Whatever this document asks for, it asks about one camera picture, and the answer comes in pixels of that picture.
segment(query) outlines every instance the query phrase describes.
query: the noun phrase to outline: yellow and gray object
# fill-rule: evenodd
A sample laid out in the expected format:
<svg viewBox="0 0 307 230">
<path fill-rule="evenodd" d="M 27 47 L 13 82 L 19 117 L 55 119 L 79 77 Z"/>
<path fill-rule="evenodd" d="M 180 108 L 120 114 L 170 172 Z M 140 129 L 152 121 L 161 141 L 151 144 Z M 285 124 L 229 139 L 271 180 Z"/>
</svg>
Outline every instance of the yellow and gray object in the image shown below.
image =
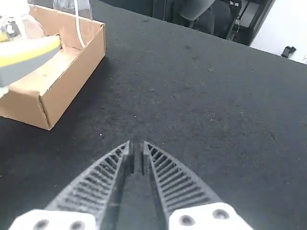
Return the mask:
<svg viewBox="0 0 307 230">
<path fill-rule="evenodd" d="M 1 42 L 0 89 L 7 87 L 42 66 L 60 48 L 61 42 L 58 35 Z"/>
</svg>

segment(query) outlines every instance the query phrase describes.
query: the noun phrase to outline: white wall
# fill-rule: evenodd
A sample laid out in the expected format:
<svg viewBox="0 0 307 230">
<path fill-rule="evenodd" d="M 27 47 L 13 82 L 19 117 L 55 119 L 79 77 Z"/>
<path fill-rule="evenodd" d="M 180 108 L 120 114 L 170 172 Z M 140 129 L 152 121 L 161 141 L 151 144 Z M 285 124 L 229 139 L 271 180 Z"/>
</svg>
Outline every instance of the white wall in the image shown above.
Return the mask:
<svg viewBox="0 0 307 230">
<path fill-rule="evenodd" d="M 307 57 L 307 0 L 275 0 L 251 47 L 281 55 L 286 46 L 297 51 L 290 59 Z"/>
</svg>

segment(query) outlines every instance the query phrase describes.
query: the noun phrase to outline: open cardboard box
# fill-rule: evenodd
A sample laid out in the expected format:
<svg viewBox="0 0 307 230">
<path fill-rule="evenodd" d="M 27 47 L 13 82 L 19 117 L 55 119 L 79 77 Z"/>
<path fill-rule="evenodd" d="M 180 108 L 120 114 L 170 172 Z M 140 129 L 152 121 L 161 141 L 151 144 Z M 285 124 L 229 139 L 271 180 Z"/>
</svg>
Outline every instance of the open cardboard box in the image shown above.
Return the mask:
<svg viewBox="0 0 307 230">
<path fill-rule="evenodd" d="M 34 72 L 9 86 L 0 116 L 50 130 L 105 56 L 105 24 L 80 18 L 82 49 L 72 14 L 31 8 L 46 35 L 60 34 L 63 49 Z"/>
</svg>

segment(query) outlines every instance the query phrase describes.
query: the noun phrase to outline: cardboard flap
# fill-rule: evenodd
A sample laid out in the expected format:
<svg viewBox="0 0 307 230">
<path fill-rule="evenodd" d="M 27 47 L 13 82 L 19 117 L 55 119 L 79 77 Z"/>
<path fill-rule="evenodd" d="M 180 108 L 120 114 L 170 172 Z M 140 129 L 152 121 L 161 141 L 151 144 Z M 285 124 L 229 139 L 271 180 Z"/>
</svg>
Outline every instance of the cardboard flap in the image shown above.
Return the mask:
<svg viewBox="0 0 307 230">
<path fill-rule="evenodd" d="M 42 105 L 38 99 L 38 92 L 31 94 L 10 91 L 0 100 L 0 115 L 33 126 L 50 129 Z"/>
<path fill-rule="evenodd" d="M 60 34 L 62 44 L 72 48 L 82 49 L 76 29 L 76 17 L 73 14 L 55 11 L 47 7 L 31 8 L 31 15 L 43 26 L 46 35 Z M 87 44 L 100 30 L 103 23 L 86 18 L 79 18 L 82 39 Z"/>
</svg>

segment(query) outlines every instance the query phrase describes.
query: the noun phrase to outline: black felt surface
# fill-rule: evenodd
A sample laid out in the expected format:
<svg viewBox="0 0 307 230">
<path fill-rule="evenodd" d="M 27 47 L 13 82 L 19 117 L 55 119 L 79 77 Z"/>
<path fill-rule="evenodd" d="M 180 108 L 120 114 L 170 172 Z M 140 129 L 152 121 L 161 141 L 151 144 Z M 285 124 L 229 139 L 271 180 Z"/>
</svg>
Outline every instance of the black felt surface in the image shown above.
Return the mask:
<svg viewBox="0 0 307 230">
<path fill-rule="evenodd" d="M 107 55 L 55 128 L 0 119 L 0 229 L 128 139 L 173 154 L 255 229 L 305 229 L 306 66 L 101 2 L 93 11 Z M 157 229 L 146 179 L 125 190 L 119 230 Z"/>
</svg>

